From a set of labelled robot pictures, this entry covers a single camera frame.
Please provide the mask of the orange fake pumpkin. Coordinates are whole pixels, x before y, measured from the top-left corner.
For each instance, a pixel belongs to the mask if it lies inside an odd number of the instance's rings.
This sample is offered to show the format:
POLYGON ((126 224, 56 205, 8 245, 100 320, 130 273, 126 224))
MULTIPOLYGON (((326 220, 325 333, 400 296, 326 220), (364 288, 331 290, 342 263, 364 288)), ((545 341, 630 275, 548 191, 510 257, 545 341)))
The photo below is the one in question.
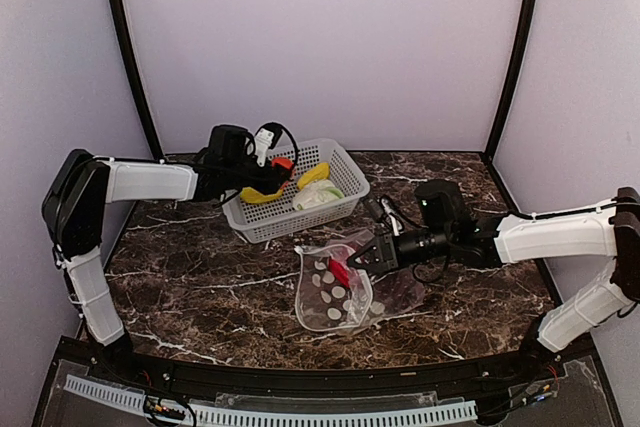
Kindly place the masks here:
POLYGON ((280 176, 289 179, 294 172, 294 162, 286 157, 275 157, 271 160, 271 166, 280 176))

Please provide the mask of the red fake food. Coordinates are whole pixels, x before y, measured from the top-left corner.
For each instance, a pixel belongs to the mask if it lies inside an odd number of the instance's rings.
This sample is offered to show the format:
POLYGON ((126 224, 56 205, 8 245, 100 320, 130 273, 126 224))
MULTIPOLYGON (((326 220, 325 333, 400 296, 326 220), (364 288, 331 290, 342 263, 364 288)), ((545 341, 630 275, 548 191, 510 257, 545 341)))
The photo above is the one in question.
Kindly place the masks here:
POLYGON ((346 268, 338 261, 330 258, 328 263, 328 270, 333 274, 335 279, 345 288, 349 288, 349 276, 346 268))

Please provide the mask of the white fake cauliflower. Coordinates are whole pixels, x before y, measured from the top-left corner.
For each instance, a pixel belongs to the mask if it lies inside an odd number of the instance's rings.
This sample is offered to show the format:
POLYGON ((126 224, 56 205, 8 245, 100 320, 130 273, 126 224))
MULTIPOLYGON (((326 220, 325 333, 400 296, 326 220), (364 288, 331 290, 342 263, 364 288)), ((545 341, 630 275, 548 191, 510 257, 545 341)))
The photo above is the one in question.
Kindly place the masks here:
POLYGON ((292 207, 298 211, 308 210, 343 198, 343 192, 331 180, 321 180, 300 190, 293 197, 292 207))

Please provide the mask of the clear zip top bag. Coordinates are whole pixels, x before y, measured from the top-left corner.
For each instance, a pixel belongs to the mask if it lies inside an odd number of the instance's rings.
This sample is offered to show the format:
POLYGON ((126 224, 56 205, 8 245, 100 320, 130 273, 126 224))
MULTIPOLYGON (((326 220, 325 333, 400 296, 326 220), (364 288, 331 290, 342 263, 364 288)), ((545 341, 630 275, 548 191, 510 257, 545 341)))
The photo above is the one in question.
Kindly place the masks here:
POLYGON ((409 313, 423 303, 425 286, 408 269, 374 277, 346 265, 349 255, 372 238, 369 230, 356 230, 323 246, 295 248, 300 258, 300 275, 294 310, 304 329, 314 333, 355 334, 409 313), (330 258, 346 268, 349 288, 329 272, 330 258))

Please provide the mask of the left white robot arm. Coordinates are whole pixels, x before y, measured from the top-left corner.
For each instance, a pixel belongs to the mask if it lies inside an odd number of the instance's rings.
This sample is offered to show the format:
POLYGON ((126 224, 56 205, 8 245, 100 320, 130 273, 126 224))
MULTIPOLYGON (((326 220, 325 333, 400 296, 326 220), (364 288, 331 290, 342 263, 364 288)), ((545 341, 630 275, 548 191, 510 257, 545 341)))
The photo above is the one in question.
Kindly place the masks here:
POLYGON ((41 214, 63 270, 70 298, 89 335, 108 347, 101 364, 120 383, 141 374, 140 359, 119 345, 127 336, 106 281, 101 246, 107 205, 129 201, 212 202, 223 206, 245 188, 275 194, 297 163, 268 161, 289 133, 269 122, 256 133, 234 125, 213 127, 209 143, 190 162, 96 156, 75 149, 66 157, 42 203, 41 214))

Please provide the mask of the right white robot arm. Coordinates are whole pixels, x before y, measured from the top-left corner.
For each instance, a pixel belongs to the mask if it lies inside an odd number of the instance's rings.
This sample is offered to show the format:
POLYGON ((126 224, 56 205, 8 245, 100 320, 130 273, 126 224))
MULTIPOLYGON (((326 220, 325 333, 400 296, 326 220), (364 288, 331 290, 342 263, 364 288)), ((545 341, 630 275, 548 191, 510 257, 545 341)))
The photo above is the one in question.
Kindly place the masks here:
POLYGON ((438 257, 477 268, 542 258, 607 258, 591 282, 532 322, 510 360, 511 373, 521 381, 534 379, 576 338, 639 302, 639 194, 631 187, 573 210, 480 219, 471 215, 455 182, 424 182, 414 196, 421 223, 374 237, 348 258, 349 267, 382 275, 438 257))

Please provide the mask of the white perforated plastic basket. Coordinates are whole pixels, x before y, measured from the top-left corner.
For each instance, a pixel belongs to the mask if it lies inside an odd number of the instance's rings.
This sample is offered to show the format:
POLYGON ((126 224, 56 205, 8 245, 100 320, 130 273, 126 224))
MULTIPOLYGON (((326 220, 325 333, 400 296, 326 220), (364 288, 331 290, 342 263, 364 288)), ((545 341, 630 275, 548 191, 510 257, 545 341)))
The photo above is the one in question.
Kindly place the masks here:
POLYGON ((299 144, 295 175, 282 196, 263 204, 249 204, 237 197, 223 207, 229 226, 250 243, 326 224, 352 214, 359 200, 370 192, 370 184, 347 151, 333 139, 314 139, 299 144), (321 163, 329 165, 328 180, 343 196, 300 210, 295 197, 297 179, 321 163))

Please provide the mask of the black front rail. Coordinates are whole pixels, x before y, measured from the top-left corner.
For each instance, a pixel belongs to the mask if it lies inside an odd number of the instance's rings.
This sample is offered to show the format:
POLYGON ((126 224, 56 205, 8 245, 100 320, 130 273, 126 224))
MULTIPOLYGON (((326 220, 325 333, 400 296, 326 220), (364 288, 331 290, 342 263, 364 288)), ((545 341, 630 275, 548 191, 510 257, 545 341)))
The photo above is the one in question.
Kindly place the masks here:
POLYGON ((215 366, 135 352, 116 360, 88 342, 61 337, 56 354, 89 368, 99 378, 192 398, 219 393, 292 395, 386 395, 435 391, 442 397, 484 398, 561 372, 557 365, 535 365, 516 352, 476 360, 368 370, 273 370, 215 366))

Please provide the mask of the left black frame post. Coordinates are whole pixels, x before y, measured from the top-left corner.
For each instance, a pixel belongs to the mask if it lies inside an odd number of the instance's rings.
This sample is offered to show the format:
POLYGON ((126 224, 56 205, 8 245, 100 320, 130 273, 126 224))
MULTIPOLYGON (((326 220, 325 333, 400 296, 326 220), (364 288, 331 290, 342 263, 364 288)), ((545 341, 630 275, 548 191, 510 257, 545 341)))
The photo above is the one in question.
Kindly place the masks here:
POLYGON ((159 160, 164 157, 164 152, 152 118, 151 109, 138 68, 137 58, 134 52, 134 46, 125 12, 124 0, 108 0, 108 2, 120 56, 134 102, 136 114, 142 127, 150 154, 154 159, 159 160))

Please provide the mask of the black frame post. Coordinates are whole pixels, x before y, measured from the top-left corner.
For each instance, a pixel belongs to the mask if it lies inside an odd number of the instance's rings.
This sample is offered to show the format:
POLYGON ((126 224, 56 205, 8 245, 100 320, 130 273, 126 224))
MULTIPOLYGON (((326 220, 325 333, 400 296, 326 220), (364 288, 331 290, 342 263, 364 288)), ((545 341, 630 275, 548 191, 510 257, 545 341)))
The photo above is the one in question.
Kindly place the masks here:
POLYGON ((151 109, 138 68, 137 58, 134 52, 134 46, 125 12, 124 0, 108 0, 108 2, 120 56, 134 102, 136 114, 142 127, 150 154, 154 159, 159 160, 164 157, 164 152, 152 118, 151 109))
POLYGON ((501 142, 524 62, 536 0, 521 0, 513 45, 494 120, 484 149, 486 163, 492 163, 501 142))

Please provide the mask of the right black frame post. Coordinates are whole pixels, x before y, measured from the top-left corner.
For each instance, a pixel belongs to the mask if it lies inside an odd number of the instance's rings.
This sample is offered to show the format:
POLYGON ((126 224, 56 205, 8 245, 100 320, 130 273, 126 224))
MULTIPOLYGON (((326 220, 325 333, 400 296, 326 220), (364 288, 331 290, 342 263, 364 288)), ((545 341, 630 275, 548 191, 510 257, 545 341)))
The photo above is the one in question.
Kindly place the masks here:
POLYGON ((521 0, 513 45, 494 120, 484 149, 486 163, 492 163, 501 142, 524 62, 536 0, 521 0))

